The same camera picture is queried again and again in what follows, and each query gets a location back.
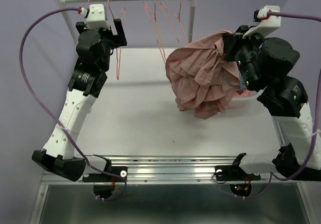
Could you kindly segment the salmon orange skirt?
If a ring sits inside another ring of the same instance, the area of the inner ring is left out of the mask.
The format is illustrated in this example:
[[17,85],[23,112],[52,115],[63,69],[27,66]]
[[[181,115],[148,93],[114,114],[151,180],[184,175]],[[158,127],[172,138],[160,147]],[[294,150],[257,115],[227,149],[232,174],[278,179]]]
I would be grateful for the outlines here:
[[255,96],[256,92],[255,91],[249,91],[248,89],[244,89],[242,91],[237,91],[234,94],[234,98],[245,98],[245,97],[252,97]]

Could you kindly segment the dusty pink ruffled dress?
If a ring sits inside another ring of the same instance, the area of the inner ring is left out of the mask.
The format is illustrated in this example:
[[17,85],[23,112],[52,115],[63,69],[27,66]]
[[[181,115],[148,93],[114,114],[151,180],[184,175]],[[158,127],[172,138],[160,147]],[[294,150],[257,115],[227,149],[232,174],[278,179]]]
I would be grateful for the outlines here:
[[180,111],[193,110],[196,118],[206,120],[230,104],[241,80],[236,63],[224,60],[226,33],[212,33],[167,57],[166,76]]

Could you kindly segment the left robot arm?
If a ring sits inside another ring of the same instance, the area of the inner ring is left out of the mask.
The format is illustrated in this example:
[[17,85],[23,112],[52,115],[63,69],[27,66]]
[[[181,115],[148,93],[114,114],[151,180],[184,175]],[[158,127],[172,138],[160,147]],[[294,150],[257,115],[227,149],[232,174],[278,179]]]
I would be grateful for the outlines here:
[[87,114],[98,98],[109,70],[113,51],[127,45],[121,19],[114,19],[117,33],[107,22],[77,22],[78,59],[68,83],[66,100],[49,140],[35,150],[32,160],[44,170],[71,181],[77,181],[89,165],[85,157],[77,158],[75,145]]

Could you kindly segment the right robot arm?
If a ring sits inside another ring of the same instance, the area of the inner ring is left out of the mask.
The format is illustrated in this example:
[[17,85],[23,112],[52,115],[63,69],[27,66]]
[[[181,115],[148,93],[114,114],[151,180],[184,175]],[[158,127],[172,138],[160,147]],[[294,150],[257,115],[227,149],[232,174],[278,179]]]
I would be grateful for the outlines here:
[[224,33],[224,59],[236,62],[246,88],[275,118],[289,140],[270,153],[239,154],[223,179],[242,179],[247,174],[278,173],[280,178],[320,181],[320,136],[311,116],[303,84],[288,75],[300,54],[289,42],[260,33],[246,36],[247,26]]

